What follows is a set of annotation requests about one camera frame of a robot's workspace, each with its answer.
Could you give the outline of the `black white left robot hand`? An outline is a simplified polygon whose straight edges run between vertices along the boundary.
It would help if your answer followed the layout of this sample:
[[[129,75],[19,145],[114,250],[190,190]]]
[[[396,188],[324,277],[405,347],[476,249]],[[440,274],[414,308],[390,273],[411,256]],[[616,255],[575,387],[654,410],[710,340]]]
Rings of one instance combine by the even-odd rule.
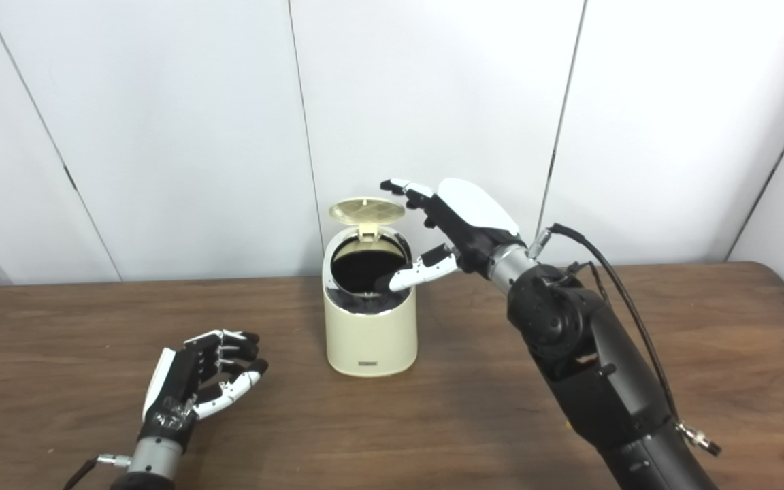
[[[160,438],[186,452],[199,421],[227,409],[261,381],[270,364],[259,335],[215,329],[163,348],[144,398],[139,440]]]

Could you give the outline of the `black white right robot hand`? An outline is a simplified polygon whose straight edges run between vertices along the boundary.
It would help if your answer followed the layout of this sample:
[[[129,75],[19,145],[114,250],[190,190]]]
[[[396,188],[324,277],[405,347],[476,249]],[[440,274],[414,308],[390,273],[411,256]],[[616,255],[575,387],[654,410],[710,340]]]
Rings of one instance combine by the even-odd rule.
[[[408,209],[421,209],[424,226],[439,229],[449,243],[417,257],[402,269],[374,282],[380,293],[407,291],[455,271],[477,273],[486,280],[503,257],[525,251],[519,226],[482,187],[462,179],[444,179],[436,191],[413,181],[388,179],[380,189],[404,196]]]

